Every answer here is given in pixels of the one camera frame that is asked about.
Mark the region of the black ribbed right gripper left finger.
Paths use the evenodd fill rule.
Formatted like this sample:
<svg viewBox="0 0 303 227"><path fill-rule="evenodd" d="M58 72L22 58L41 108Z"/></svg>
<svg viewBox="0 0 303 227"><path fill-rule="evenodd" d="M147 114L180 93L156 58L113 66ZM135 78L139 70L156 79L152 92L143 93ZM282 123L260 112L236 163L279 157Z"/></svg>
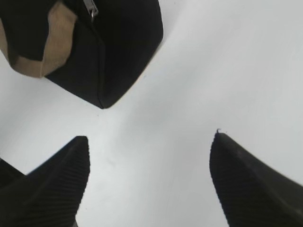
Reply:
<svg viewBox="0 0 303 227"><path fill-rule="evenodd" d="M0 161L2 227L76 227L90 173L89 143L77 136L29 174Z"/></svg>

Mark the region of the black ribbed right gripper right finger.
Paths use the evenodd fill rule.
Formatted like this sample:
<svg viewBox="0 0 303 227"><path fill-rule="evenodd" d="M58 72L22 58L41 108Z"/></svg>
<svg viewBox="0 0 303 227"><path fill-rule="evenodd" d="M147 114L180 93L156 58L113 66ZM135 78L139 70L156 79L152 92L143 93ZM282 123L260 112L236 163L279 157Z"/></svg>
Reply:
<svg viewBox="0 0 303 227"><path fill-rule="evenodd" d="M225 133L211 145L210 175L231 227L301 227L303 187Z"/></svg>

